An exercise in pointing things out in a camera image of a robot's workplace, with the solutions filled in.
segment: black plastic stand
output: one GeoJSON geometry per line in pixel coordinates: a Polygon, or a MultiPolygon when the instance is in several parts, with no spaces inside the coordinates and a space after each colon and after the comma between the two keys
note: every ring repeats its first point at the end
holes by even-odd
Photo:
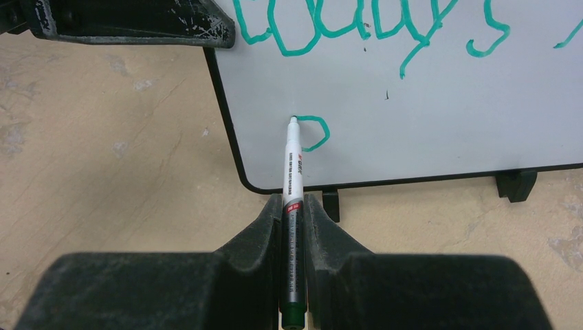
{"type": "Polygon", "coordinates": [[[496,174],[498,196],[508,197],[510,203],[526,201],[536,182],[536,171],[509,171],[496,174]]]}
{"type": "Polygon", "coordinates": [[[209,0],[0,0],[0,34],[90,45],[231,48],[234,21],[209,0]]]}
{"type": "MultiPolygon", "coordinates": [[[[62,256],[15,329],[277,330],[281,214],[272,195],[215,252],[62,256]]],[[[309,329],[551,329],[509,258],[374,254],[310,194],[303,233],[309,329]]]]}
{"type": "Polygon", "coordinates": [[[328,217],[332,221],[340,222],[340,198],[338,197],[338,189],[330,188],[322,190],[322,204],[328,217]]]}

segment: beige floor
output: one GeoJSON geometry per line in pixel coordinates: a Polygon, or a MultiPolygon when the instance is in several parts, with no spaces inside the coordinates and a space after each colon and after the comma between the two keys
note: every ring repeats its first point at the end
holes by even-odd
{"type": "MultiPolygon", "coordinates": [[[[214,250],[267,200],[239,183],[199,48],[4,34],[0,79],[0,327],[64,253],[214,250]]],[[[513,205],[492,178],[340,197],[373,251],[510,256],[558,329],[583,327],[583,170],[540,174],[513,205]]]]}

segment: black whiteboard edge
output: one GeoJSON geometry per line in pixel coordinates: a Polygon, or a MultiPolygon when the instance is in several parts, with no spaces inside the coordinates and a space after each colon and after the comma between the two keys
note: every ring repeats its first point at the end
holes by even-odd
{"type": "MultiPolygon", "coordinates": [[[[208,71],[210,73],[210,79],[212,80],[212,86],[214,87],[214,93],[217,95],[217,102],[219,103],[219,110],[221,111],[221,116],[223,117],[223,123],[225,124],[225,130],[227,131],[227,138],[229,139],[229,145],[233,154],[233,159],[235,161],[235,167],[237,169],[237,174],[239,179],[245,188],[256,194],[270,195],[270,194],[280,194],[281,189],[262,189],[253,186],[247,179],[245,174],[245,167],[243,166],[243,159],[241,158],[241,152],[239,150],[239,143],[237,143],[237,136],[235,135],[235,130],[233,126],[233,121],[231,119],[231,114],[229,112],[229,104],[227,103],[227,98],[225,96],[225,90],[223,89],[223,81],[221,80],[221,74],[219,72],[219,66],[217,64],[217,57],[215,56],[215,50],[212,48],[204,48],[204,56],[206,58],[206,64],[208,66],[208,71]]],[[[548,172],[548,171],[561,171],[561,170],[573,170],[576,168],[583,168],[583,163],[578,164],[567,164],[567,165],[553,165],[553,166],[541,166],[541,167],[531,167],[531,168],[510,168],[507,170],[492,170],[488,172],[475,172],[475,173],[464,173],[464,174],[451,174],[451,175],[437,175],[433,177],[416,177],[410,179],[393,179],[393,180],[383,180],[383,181],[366,181],[366,182],[354,182],[350,184],[331,184],[326,186],[307,186],[304,187],[304,191],[318,191],[324,189],[349,189],[349,188],[363,188],[363,187],[375,187],[375,186],[389,186],[393,184],[415,184],[419,182],[433,182],[433,181],[443,181],[443,180],[456,180],[456,179],[471,179],[473,177],[493,177],[497,173],[507,172],[507,171],[536,171],[536,172],[548,172]]]]}

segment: black plastic clamp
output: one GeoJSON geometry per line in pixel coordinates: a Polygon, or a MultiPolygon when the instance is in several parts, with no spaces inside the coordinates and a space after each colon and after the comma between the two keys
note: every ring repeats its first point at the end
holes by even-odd
{"type": "Polygon", "coordinates": [[[328,217],[332,221],[340,222],[340,198],[338,197],[338,189],[329,188],[322,190],[322,204],[328,217]]]}
{"type": "Polygon", "coordinates": [[[510,203],[526,201],[536,183],[535,170],[512,170],[496,174],[498,196],[508,197],[510,203]]]}

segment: white surface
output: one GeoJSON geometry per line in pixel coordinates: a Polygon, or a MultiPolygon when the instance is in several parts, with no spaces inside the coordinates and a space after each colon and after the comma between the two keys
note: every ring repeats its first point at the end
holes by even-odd
{"type": "Polygon", "coordinates": [[[283,165],[283,206],[295,199],[304,198],[302,181],[302,146],[300,145],[300,125],[296,117],[291,117],[287,125],[287,143],[283,165]]]}
{"type": "MultiPolygon", "coordinates": [[[[241,0],[251,35],[268,27],[267,1],[241,0]]],[[[399,19],[398,1],[380,1],[384,30],[399,19]]],[[[217,3],[233,19],[231,0],[217,3]]],[[[443,10],[447,3],[440,1],[443,10]]],[[[324,5],[331,30],[352,21],[356,1],[324,5]]],[[[432,25],[429,1],[411,1],[420,33],[432,25]]],[[[486,50],[503,33],[489,27],[482,1],[458,2],[443,27],[408,64],[418,45],[407,29],[378,40],[370,0],[357,30],[322,36],[307,54],[285,57],[273,36],[248,45],[239,24],[235,46],[217,60],[248,181],[281,188],[281,160],[291,115],[321,116],[331,137],[304,153],[305,186],[477,173],[583,162],[583,30],[562,49],[583,19],[581,1],[497,1],[494,18],[511,32],[489,56],[476,58],[466,43],[486,50]]],[[[275,9],[289,49],[303,47],[314,29],[303,1],[275,9]]],[[[323,132],[302,126],[302,144],[323,132]]]]}

